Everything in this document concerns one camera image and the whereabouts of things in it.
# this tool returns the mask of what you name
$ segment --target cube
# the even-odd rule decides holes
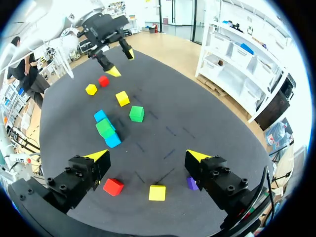
[[[101,76],[98,81],[100,86],[102,87],[106,87],[110,83],[109,79],[106,76]]]
[[[150,185],[150,188],[149,188],[150,201],[164,201],[165,196],[166,196],[166,186]]]
[[[129,104],[129,99],[125,91],[121,91],[120,93],[115,95],[117,97],[119,105],[122,107],[124,105]]]
[[[187,178],[189,189],[198,190],[198,186],[192,177]]]
[[[94,114],[94,118],[96,122],[100,122],[101,120],[106,119],[107,116],[105,115],[103,110],[99,110]]]
[[[104,139],[107,139],[107,138],[111,137],[113,134],[115,134],[114,129],[112,129],[112,127],[107,119],[101,120],[95,126],[96,126],[99,134]]]
[[[129,117],[133,122],[142,122],[144,119],[145,111],[142,106],[132,106]]]
[[[107,139],[105,139],[105,143],[108,145],[108,147],[114,148],[118,146],[119,144],[121,144],[121,141],[119,139],[119,136],[115,133],[111,137],[108,137]]]
[[[101,120],[103,119],[106,119],[110,125],[111,125],[111,128],[115,131],[116,129],[114,128],[114,126],[111,124],[110,120],[108,119],[108,117],[106,116],[106,114],[104,113],[103,110],[99,110],[98,112],[96,112],[94,114],[94,118],[95,118],[95,121],[96,122],[100,122]]]
[[[124,184],[116,179],[108,179],[105,185],[103,186],[103,190],[112,196],[117,196],[121,193]]]
[[[88,95],[94,95],[97,92],[97,87],[95,84],[89,84],[86,88],[85,91],[88,93]]]

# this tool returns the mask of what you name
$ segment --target screw head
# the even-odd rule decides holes
[[[212,177],[213,177],[213,178],[216,178],[218,175],[219,175],[219,172],[218,172],[218,171],[213,171],[213,172],[212,172]]]
[[[228,167],[225,167],[224,170],[225,170],[226,173],[230,173],[231,172],[231,169],[229,169]]]
[[[54,184],[55,184],[54,179],[51,178],[51,177],[47,178],[47,181],[48,181],[48,184],[49,184],[49,185],[54,185]]]
[[[66,173],[69,173],[71,171],[71,168],[70,167],[65,167],[65,172]]]
[[[243,185],[243,186],[247,186],[248,185],[248,179],[246,179],[246,178],[241,179],[240,184]]]
[[[65,184],[62,184],[61,186],[59,186],[59,189],[64,193],[67,190],[67,186]]]
[[[83,174],[82,174],[82,172],[81,172],[80,170],[78,170],[78,171],[76,171],[76,176],[78,176],[78,177],[82,177],[82,176],[83,176]]]
[[[235,190],[235,187],[233,185],[229,185],[229,186],[227,186],[226,190],[227,190],[228,194],[232,194]]]

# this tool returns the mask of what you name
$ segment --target plastic bag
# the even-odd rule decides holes
[[[291,140],[292,140],[292,135],[289,134],[288,132],[285,132],[284,137],[281,140],[279,140],[279,142],[273,144],[273,150],[276,151],[282,147],[289,145]]]
[[[271,146],[279,142],[285,136],[287,123],[278,122],[275,126],[266,132],[266,143]]]

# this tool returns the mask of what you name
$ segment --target red cube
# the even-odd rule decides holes
[[[116,179],[108,179],[105,185],[103,186],[103,190],[112,196],[119,195],[124,187],[124,184]]]
[[[99,84],[102,86],[102,87],[105,87],[107,86],[110,82],[109,82],[109,79],[106,77],[106,76],[101,76],[99,79]]]

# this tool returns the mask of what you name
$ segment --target white shelf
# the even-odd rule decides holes
[[[240,98],[240,93],[243,88],[244,80],[230,74],[225,68],[220,72],[217,77],[209,74],[207,70],[202,67],[200,72],[203,76],[214,82],[224,91],[226,91],[234,100],[236,100],[245,110],[253,116],[256,113],[256,105],[249,105]]]
[[[216,22],[212,21],[210,25],[216,25],[219,26],[222,29],[225,29],[229,32],[234,33],[235,35],[244,38],[246,41],[254,45],[258,50],[260,50],[262,53],[264,53],[268,58],[270,58],[275,64],[277,65],[282,65],[280,61],[273,55],[271,54],[266,48],[264,48],[261,44],[259,44],[257,41],[255,41],[252,36],[242,33],[238,30],[235,30],[234,28],[230,27],[228,24],[222,23],[222,22]]]
[[[266,95],[270,95],[271,93],[268,91],[267,87],[269,86],[269,83],[267,85],[263,85],[261,82],[259,82],[253,75],[253,73],[246,68],[241,67],[239,64],[237,64],[234,60],[231,59],[231,53],[228,55],[221,54],[217,51],[211,50],[209,46],[205,47],[205,50],[220,57],[227,63],[231,64],[234,68],[236,68],[241,73],[245,74],[246,77],[248,77],[250,80],[252,80]]]

